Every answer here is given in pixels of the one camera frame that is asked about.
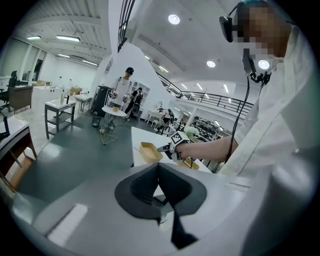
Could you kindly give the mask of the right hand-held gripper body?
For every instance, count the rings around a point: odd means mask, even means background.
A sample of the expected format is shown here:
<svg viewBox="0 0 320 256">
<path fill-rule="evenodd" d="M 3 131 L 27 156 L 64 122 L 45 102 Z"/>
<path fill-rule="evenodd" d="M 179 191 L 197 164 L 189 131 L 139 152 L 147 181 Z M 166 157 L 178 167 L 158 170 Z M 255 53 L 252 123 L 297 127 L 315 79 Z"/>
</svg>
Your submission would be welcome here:
<svg viewBox="0 0 320 256">
<path fill-rule="evenodd" d="M 180 144 L 189 144 L 190 139 L 183 131 L 176 131 L 170 137 L 169 153 L 173 161 L 182 161 L 181 154 L 177 152 L 176 147 Z"/>
</svg>

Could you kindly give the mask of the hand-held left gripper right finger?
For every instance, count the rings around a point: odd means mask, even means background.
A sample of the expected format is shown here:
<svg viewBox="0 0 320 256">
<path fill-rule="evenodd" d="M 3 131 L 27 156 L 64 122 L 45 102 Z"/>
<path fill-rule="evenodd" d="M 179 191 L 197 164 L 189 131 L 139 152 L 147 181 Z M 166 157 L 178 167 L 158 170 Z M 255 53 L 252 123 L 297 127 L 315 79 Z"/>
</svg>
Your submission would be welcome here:
<svg viewBox="0 0 320 256">
<path fill-rule="evenodd" d="M 177 249 L 183 249 L 198 239 L 185 231 L 181 217 L 198 211 L 206 200 L 207 189 L 199 180 L 165 163 L 159 164 L 159 186 L 173 208 L 171 242 Z"/>
</svg>

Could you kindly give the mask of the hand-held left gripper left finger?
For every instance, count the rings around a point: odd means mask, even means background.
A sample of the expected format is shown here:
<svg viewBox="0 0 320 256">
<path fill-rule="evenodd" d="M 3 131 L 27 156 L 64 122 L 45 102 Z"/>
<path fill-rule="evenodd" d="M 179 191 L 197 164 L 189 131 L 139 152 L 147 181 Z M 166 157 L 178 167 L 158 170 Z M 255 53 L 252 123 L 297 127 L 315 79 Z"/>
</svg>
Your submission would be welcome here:
<svg viewBox="0 0 320 256">
<path fill-rule="evenodd" d="M 114 191 L 117 203 L 133 217 L 161 220 L 161 210 L 152 206 L 158 187 L 158 164 L 141 166 L 142 170 L 120 181 Z"/>
</svg>

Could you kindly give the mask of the person's right hand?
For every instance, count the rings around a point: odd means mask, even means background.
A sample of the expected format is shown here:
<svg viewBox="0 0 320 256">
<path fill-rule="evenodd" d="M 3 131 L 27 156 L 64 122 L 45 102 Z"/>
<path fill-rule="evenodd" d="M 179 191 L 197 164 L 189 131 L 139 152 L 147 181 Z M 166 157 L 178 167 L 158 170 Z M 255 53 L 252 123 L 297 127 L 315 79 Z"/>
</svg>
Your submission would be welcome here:
<svg viewBox="0 0 320 256">
<path fill-rule="evenodd" d="M 189 144 L 182 144 L 177 148 L 177 151 L 179 151 L 180 158 L 186 159 L 186 158 L 192 158 L 193 157 L 193 151 L 190 148 Z"/>
</svg>

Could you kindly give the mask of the white marble table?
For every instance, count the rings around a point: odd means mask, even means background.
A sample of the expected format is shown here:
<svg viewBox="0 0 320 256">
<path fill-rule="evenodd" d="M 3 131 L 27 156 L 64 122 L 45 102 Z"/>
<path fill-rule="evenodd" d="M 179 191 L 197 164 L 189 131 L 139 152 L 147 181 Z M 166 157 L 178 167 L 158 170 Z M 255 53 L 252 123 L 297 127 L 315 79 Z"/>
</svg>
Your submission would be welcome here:
<svg viewBox="0 0 320 256">
<path fill-rule="evenodd" d="M 164 146 L 170 142 L 169 137 L 165 137 L 163 135 L 159 135 L 156 133 L 152 133 L 140 128 L 132 127 L 131 128 L 131 144 L 132 144 L 132 156 L 133 156 L 133 166 L 141 166 L 147 164 L 140 153 L 140 145 L 141 142 L 152 143 L 159 148 L 160 146 Z M 162 154 L 162 159 L 160 160 L 161 163 L 171 163 L 171 164 L 178 164 L 179 162 L 174 162 L 173 160 L 169 159 L 165 153 Z M 194 164 L 199 166 L 198 171 L 212 173 L 200 160 L 196 160 Z"/>
</svg>

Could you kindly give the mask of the black storage rack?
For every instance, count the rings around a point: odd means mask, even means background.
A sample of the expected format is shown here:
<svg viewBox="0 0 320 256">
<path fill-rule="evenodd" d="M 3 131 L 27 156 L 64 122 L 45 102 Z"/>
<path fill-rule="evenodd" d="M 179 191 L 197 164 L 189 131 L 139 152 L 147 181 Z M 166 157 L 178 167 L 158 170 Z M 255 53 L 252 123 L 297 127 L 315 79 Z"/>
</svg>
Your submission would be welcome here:
<svg viewBox="0 0 320 256">
<path fill-rule="evenodd" d="M 211 142 L 231 135 L 222 127 L 215 126 L 215 123 L 206 120 L 196 119 L 190 126 L 198 130 L 195 137 L 203 142 Z"/>
</svg>

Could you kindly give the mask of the black balcony railing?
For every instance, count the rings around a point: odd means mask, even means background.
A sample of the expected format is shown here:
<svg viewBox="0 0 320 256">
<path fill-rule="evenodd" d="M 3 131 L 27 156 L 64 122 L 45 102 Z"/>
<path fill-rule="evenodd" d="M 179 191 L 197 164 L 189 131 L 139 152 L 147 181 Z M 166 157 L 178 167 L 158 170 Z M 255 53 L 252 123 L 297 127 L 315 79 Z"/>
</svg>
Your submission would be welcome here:
<svg viewBox="0 0 320 256">
<path fill-rule="evenodd" d="M 202 103 L 206 106 L 217 107 L 219 109 L 224 109 L 232 113 L 240 114 L 241 118 L 249 113 L 249 111 L 254 106 L 250 102 L 245 102 L 244 100 L 229 98 L 227 96 L 196 92 L 196 91 L 183 91 L 180 90 L 175 84 L 171 83 L 167 78 L 165 78 L 160 73 L 156 72 L 166 91 L 171 93 L 177 99 L 191 101 L 193 103 Z"/>
</svg>

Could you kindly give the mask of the round white table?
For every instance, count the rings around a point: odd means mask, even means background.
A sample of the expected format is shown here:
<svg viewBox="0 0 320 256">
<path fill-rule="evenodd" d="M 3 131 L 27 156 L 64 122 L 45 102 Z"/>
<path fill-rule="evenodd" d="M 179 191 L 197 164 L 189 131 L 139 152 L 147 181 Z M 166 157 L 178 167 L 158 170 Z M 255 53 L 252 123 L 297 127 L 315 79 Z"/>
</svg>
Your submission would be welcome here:
<svg viewBox="0 0 320 256">
<path fill-rule="evenodd" d="M 121 110 L 118 112 L 113 111 L 113 107 L 104 106 L 101 108 L 101 110 L 104 112 L 104 117 L 102 118 L 102 122 L 100 125 L 101 129 L 107 129 L 110 127 L 115 127 L 115 119 L 116 118 L 122 118 L 126 117 L 127 114 Z"/>
</svg>

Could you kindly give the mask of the white staircase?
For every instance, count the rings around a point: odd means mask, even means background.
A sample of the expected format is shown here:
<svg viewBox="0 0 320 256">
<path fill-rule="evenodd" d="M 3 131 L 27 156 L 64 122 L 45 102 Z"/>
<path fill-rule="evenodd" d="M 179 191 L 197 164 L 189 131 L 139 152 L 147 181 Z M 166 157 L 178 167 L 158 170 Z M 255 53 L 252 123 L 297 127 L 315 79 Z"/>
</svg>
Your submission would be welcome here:
<svg viewBox="0 0 320 256">
<path fill-rule="evenodd" d="M 148 95 L 144 97 L 142 105 L 142 119 L 147 119 L 149 111 L 153 111 L 156 104 L 161 102 L 162 107 L 167 109 L 170 102 L 175 100 L 175 97 L 166 91 L 156 71 L 139 47 L 126 42 L 119 53 L 105 57 L 97 71 L 105 69 L 109 62 L 112 62 L 110 69 L 100 76 L 98 84 L 110 87 L 117 78 L 125 74 L 128 67 L 132 67 L 134 73 L 131 80 L 149 88 Z"/>
</svg>

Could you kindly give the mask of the black neck-mounted device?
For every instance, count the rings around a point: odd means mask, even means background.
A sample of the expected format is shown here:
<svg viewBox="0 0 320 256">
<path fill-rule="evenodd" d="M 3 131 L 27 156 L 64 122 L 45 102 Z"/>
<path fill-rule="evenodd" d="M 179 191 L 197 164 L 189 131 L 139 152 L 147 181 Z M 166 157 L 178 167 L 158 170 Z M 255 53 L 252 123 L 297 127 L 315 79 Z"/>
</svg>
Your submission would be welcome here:
<svg viewBox="0 0 320 256">
<path fill-rule="evenodd" d="M 250 51 L 248 48 L 245 48 L 243 50 L 243 55 L 241 59 L 242 59 L 245 74 L 248 78 L 250 78 L 252 81 L 254 81 L 257 84 L 260 83 L 262 87 L 270 81 L 271 75 L 267 71 L 259 75 L 256 74 L 254 61 L 250 55 Z"/>
</svg>

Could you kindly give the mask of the white counter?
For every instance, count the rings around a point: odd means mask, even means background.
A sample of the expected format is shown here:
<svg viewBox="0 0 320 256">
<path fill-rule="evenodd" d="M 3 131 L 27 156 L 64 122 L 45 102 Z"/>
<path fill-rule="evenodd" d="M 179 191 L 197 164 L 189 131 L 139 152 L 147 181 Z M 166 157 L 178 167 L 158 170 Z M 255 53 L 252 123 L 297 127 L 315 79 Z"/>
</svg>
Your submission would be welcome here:
<svg viewBox="0 0 320 256">
<path fill-rule="evenodd" d="M 31 110 L 37 115 L 44 115 L 45 103 L 61 98 L 63 93 L 59 87 L 50 88 L 49 86 L 34 86 L 31 95 Z"/>
</svg>

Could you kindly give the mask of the white side table wooden shelf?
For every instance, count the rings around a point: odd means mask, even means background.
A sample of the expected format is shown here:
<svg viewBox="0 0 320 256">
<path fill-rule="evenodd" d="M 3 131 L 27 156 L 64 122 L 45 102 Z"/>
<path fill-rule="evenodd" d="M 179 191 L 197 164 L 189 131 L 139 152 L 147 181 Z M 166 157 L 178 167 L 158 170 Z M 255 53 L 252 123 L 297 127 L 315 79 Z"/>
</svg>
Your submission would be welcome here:
<svg viewBox="0 0 320 256">
<path fill-rule="evenodd" d="M 0 178 L 17 191 L 36 158 L 29 123 L 15 116 L 4 117 L 0 122 Z"/>
</svg>

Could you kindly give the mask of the dark wooden desk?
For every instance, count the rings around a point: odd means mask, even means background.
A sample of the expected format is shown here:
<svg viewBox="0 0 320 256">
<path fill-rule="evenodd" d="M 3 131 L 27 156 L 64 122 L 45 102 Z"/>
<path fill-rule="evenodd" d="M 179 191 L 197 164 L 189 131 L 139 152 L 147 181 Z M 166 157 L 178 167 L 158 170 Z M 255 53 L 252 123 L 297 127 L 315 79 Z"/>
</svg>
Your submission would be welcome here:
<svg viewBox="0 0 320 256">
<path fill-rule="evenodd" d="M 31 85 L 22 85 L 8 88 L 8 101 L 10 109 L 13 112 L 25 108 L 32 107 L 32 92 L 33 87 Z"/>
</svg>

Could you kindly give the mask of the black office chair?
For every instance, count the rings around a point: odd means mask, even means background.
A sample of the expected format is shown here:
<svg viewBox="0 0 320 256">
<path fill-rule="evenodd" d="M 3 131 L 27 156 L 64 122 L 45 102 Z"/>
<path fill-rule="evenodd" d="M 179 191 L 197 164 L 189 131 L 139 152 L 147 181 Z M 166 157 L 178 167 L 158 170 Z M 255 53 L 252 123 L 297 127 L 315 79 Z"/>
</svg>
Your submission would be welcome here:
<svg viewBox="0 0 320 256">
<path fill-rule="evenodd" d="M 8 88 L 13 88 L 15 87 L 17 82 L 17 71 L 14 70 L 12 71 L 11 75 L 10 75 L 10 79 L 8 82 Z M 4 104 L 2 106 L 0 106 L 0 113 L 2 112 L 2 110 L 4 110 L 5 108 L 8 108 L 8 111 L 10 112 L 10 106 L 9 106 L 9 90 L 4 91 L 3 89 L 0 89 L 0 101 L 3 101 Z"/>
</svg>

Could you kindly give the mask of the black frame table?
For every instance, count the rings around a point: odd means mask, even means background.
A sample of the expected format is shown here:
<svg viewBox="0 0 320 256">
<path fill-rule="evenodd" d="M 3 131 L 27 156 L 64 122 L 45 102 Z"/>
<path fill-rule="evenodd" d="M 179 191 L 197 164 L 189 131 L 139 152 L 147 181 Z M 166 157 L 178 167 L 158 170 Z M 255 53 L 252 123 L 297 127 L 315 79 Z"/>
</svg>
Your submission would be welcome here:
<svg viewBox="0 0 320 256">
<path fill-rule="evenodd" d="M 66 103 L 63 100 L 55 99 L 44 105 L 45 134 L 49 140 L 63 128 L 73 124 L 75 119 L 76 102 Z"/>
</svg>

